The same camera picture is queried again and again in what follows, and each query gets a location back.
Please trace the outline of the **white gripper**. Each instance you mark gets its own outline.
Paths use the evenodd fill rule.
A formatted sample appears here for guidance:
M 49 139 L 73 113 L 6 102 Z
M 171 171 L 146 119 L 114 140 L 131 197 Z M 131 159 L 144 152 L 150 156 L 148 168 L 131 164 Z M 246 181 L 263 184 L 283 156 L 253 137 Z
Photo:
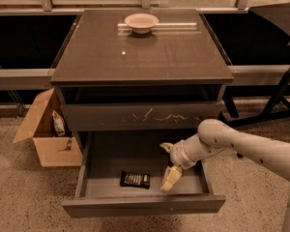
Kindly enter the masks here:
M 182 177 L 183 170 L 195 166 L 195 162 L 187 155 L 183 140 L 174 145 L 172 143 L 163 142 L 159 146 L 169 153 L 170 161 L 174 164 L 173 166 L 166 167 L 160 186 L 161 191 L 169 192 Z

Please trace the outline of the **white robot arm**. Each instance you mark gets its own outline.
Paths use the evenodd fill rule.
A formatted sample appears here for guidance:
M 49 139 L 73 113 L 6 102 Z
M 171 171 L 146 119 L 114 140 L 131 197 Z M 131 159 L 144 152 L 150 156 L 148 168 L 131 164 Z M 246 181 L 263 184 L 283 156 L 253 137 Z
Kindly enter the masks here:
M 175 144 L 161 143 L 160 146 L 169 154 L 172 163 L 166 168 L 160 186 L 164 192 L 173 188 L 184 170 L 224 149 L 231 149 L 290 182 L 290 143 L 240 132 L 216 119 L 201 122 L 197 134 L 188 139 Z M 290 196 L 282 232 L 290 232 Z

